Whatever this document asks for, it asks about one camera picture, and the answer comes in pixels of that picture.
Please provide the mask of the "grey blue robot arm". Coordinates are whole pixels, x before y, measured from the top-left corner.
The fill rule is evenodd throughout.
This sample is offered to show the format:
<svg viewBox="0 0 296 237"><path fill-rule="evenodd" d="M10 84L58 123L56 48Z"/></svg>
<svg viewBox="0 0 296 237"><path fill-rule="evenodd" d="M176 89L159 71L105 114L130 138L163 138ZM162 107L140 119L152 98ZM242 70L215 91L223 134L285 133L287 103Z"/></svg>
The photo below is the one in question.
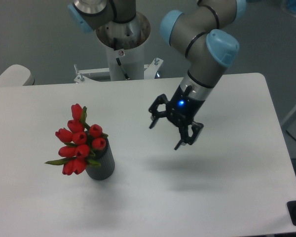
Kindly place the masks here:
<svg viewBox="0 0 296 237"><path fill-rule="evenodd" d="M191 63L172 98L159 95L149 108L153 124L167 118L178 128L179 146L192 145L203 129L194 117L240 48L222 29L246 10L244 0L200 0L197 5L191 14L168 12L159 28L163 40ZM68 11L83 32L96 33L105 47L112 81L144 78L150 23L134 0L74 0Z"/></svg>

